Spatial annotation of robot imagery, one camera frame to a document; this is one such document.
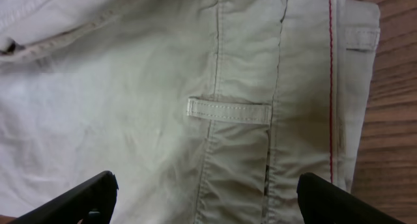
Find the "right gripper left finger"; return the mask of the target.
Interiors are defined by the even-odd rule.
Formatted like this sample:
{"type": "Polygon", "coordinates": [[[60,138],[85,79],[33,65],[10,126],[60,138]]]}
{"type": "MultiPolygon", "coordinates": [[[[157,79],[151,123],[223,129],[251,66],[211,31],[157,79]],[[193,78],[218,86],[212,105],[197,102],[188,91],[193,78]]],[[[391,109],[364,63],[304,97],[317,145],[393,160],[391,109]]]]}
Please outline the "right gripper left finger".
{"type": "Polygon", "coordinates": [[[118,189],[115,175],[103,171],[10,224],[110,224],[118,189]]]}

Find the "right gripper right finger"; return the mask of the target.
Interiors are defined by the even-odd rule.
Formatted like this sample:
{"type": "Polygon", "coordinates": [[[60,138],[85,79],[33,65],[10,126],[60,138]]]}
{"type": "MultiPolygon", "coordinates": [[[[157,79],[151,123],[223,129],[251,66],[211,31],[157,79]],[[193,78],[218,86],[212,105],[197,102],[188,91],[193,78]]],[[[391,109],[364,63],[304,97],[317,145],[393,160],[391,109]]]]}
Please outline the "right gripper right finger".
{"type": "Polygon", "coordinates": [[[313,173],[300,176],[296,192],[305,224],[404,224],[313,173]]]}

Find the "beige shorts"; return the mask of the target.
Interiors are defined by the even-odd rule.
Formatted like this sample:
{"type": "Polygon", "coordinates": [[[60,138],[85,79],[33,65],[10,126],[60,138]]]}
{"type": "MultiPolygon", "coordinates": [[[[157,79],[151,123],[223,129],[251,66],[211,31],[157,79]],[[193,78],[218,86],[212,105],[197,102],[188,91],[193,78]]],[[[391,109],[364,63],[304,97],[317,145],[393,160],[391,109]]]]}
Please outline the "beige shorts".
{"type": "Polygon", "coordinates": [[[1,213],[101,171],[114,223],[301,223],[350,191],[380,10],[354,0],[1,0],[1,213]]]}

